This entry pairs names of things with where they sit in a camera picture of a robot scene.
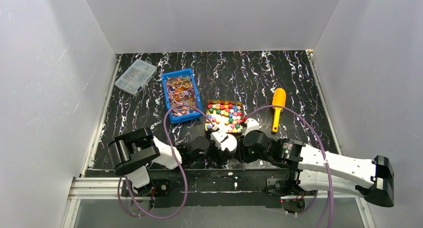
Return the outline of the dark tin of star candies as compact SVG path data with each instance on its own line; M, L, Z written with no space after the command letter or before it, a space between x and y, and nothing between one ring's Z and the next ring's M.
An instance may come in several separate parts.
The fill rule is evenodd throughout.
M205 130L208 131L213 126L227 133L241 134L244 119L243 103L229 100L209 100L207 104Z

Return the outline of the yellow plastic scoop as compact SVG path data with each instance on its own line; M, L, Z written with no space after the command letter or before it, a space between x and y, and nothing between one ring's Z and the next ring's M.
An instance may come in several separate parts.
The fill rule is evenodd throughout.
M274 109L274 116L273 116L273 123L271 127L272 133L278 132L279 127L279 120L280 120L280 113L282 111L282 106L285 106L286 102L286 92L283 88L277 88L273 95L272 105L276 105L273 107Z

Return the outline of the blue plastic candy bin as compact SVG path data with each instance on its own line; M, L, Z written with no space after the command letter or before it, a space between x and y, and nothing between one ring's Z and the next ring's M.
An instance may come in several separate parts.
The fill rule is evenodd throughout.
M200 118L202 115L191 106L202 108L200 95L191 68L162 74L166 107L172 124Z

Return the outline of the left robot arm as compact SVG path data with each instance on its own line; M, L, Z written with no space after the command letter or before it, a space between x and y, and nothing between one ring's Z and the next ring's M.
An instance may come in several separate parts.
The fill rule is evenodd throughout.
M136 193L151 182L147 165L156 163L168 170L179 165L188 169L205 168L212 163L222 166L236 150L235 136L219 129L178 147L160 141L149 128L118 136L108 143L115 175L128 178Z

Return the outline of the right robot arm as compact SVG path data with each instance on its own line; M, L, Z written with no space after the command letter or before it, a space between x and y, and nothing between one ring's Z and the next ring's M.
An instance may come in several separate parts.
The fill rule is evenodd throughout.
M385 156L359 159L323 153L293 139L275 140L258 130L243 136L240 146L245 157L286 169L284 178L266 185L271 195L334 191L355 195L376 206L394 206L394 170Z

